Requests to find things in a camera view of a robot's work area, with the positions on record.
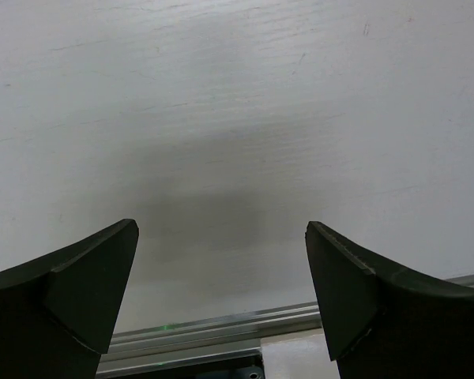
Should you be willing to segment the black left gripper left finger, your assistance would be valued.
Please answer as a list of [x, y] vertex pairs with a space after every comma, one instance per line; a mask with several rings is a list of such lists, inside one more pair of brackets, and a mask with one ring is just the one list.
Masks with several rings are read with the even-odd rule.
[[0, 378], [94, 378], [139, 238], [124, 219], [0, 272]]

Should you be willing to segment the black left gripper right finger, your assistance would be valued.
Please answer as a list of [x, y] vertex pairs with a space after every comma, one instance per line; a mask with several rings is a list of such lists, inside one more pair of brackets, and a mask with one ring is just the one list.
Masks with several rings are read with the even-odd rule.
[[474, 378], [474, 288], [417, 272], [318, 221], [307, 256], [342, 378]]

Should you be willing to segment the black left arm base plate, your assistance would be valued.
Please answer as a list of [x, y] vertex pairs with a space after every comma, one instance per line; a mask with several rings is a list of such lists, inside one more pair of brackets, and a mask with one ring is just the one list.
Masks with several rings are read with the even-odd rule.
[[211, 362], [164, 364], [97, 378], [265, 378], [265, 369], [260, 355], [249, 355]]

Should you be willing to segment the aluminium table edge rail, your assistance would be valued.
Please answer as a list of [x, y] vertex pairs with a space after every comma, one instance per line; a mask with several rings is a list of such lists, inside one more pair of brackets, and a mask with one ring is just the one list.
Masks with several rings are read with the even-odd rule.
[[164, 364], [260, 355], [265, 378], [338, 378], [311, 282], [298, 290], [255, 291], [224, 302], [225, 312], [188, 322], [119, 332], [96, 376]]

